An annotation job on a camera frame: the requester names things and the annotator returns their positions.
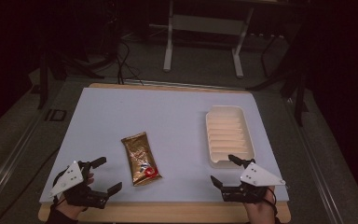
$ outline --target person's arm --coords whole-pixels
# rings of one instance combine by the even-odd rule
[[[94,174],[89,174],[88,184],[94,182]],[[50,207],[50,214],[46,224],[76,224],[79,214],[85,211],[85,206],[74,206],[65,200],[63,194],[57,204]]]
[[[275,204],[273,191],[275,187],[269,187],[271,190],[267,190],[265,199],[272,204]],[[265,202],[260,203],[244,203],[243,206],[246,209],[248,218],[251,224],[274,224],[275,212],[270,204]]]

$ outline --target black sleeve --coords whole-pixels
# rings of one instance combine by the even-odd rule
[[[77,220],[73,220],[60,211],[55,209],[55,206],[50,207],[50,215],[48,215],[48,221],[46,224],[76,224]]]

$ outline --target beige ribbed tray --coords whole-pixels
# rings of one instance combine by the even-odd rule
[[[210,162],[214,168],[241,168],[228,160],[232,154],[243,160],[255,157],[243,111],[237,106],[214,105],[206,115]]]

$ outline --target floor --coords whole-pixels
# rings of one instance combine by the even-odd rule
[[[156,28],[149,41],[128,33],[119,46],[125,83],[134,85],[174,85],[244,90],[266,80],[260,54],[268,40],[248,36],[241,52],[243,79],[235,77],[231,59],[232,41],[222,36],[205,36],[192,41],[192,34],[175,33],[172,70],[162,71],[166,30]],[[267,54],[270,72],[287,49],[279,39]],[[100,60],[100,56],[91,56]],[[116,63],[95,71],[104,79],[92,79],[68,68],[65,81],[49,78],[49,98],[37,109],[39,95],[27,92],[0,119],[0,223],[42,223],[37,218],[39,198],[60,147],[77,99],[84,87],[93,82],[117,82]],[[39,71],[30,78],[38,84]],[[304,127],[293,120],[291,99],[279,94],[282,83],[259,92],[258,104],[268,138],[274,148],[283,177],[288,182],[291,223],[358,223],[358,188],[340,154],[318,106],[307,90]],[[49,110],[68,112],[63,121],[49,120]]]

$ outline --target dark background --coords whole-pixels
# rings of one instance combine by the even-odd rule
[[[82,1],[77,6],[82,9],[82,4],[89,2]],[[302,36],[307,45],[318,46],[318,50],[312,54],[303,51],[306,57],[311,56],[307,86],[313,91],[358,183],[358,2],[322,3],[333,7],[322,17],[310,18],[314,19],[314,23],[311,23],[308,34]],[[43,38],[40,38],[43,29],[38,29],[41,28],[40,24],[48,23],[49,19],[58,20],[61,26],[56,28],[66,33],[62,39],[71,40],[72,43],[72,46],[66,46],[69,49],[64,50],[74,54],[74,57],[81,57],[85,53],[84,48],[92,48],[92,34],[100,33],[106,20],[111,18],[106,18],[102,10],[96,7],[91,9],[90,15],[82,12],[85,18],[91,16],[95,19],[93,23],[85,25],[74,19],[70,6],[69,1],[0,0],[0,117],[32,88],[27,75],[39,66],[43,42]],[[232,6],[229,12],[221,11],[218,4],[211,1],[203,10],[198,8],[197,13],[243,17],[241,8]],[[179,5],[179,10],[191,12],[194,8]],[[257,7],[250,32],[265,35],[279,33],[279,20],[276,18],[285,18],[288,10],[291,9]],[[299,13],[300,20],[304,19],[302,13]],[[120,3],[118,16],[139,36],[146,38],[148,23],[166,24],[167,15],[168,1],[130,0]],[[92,27],[101,29],[92,31]],[[58,30],[45,32],[54,35]]]

